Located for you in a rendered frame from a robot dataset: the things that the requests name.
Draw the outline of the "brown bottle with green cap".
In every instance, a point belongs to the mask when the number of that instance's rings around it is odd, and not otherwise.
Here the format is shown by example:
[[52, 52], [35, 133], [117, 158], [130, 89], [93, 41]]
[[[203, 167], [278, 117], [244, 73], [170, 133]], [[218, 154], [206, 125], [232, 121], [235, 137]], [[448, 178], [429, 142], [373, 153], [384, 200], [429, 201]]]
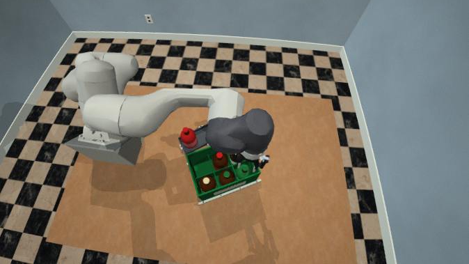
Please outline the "brown bottle with green cap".
[[231, 170], [225, 169], [222, 172], [220, 172], [218, 179], [221, 185], [224, 186], [226, 184], [234, 182], [235, 175]]

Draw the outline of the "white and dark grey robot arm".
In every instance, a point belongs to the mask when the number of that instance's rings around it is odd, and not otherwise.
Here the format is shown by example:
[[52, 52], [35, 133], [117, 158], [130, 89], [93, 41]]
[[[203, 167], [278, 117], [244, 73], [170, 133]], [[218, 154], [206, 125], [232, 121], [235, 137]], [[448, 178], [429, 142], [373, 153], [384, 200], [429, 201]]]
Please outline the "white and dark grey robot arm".
[[245, 100], [235, 89], [163, 88], [147, 95], [124, 95], [127, 82], [138, 72], [134, 56], [86, 52], [74, 64], [61, 87], [80, 106], [85, 125], [78, 141], [105, 146], [128, 137], [146, 137], [180, 107], [208, 107], [205, 140], [213, 150], [264, 159], [274, 132], [273, 119], [259, 108], [243, 115]]

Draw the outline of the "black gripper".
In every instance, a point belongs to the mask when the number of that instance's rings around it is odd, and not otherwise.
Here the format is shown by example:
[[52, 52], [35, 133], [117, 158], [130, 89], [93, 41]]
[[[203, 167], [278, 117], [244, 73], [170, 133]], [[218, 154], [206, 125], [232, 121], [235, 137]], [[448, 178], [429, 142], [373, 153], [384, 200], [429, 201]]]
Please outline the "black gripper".
[[[248, 160], [246, 159], [241, 153], [239, 153], [239, 157], [236, 156], [237, 154], [232, 154], [232, 161], [235, 162], [237, 161], [237, 164], [238, 164], [238, 167], [240, 167], [240, 163], [243, 161], [243, 160], [246, 160], [247, 162], [252, 162], [254, 163], [254, 167], [253, 167], [253, 172], [255, 172], [255, 170], [258, 169], [258, 167], [260, 167], [261, 169], [263, 169], [264, 165], [266, 163], [269, 162], [269, 155], [264, 155], [263, 158], [264, 160], [261, 161], [261, 163], [259, 162], [259, 160]], [[242, 160], [243, 159], [243, 160]]]

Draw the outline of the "brown bottle with red cap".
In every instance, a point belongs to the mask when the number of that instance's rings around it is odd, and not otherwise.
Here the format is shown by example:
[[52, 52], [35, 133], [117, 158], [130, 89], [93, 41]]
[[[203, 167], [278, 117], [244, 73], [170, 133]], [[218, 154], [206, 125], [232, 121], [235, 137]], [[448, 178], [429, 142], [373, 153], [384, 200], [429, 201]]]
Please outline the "brown bottle with red cap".
[[225, 153], [215, 153], [212, 162], [216, 170], [222, 169], [228, 166], [228, 156]]

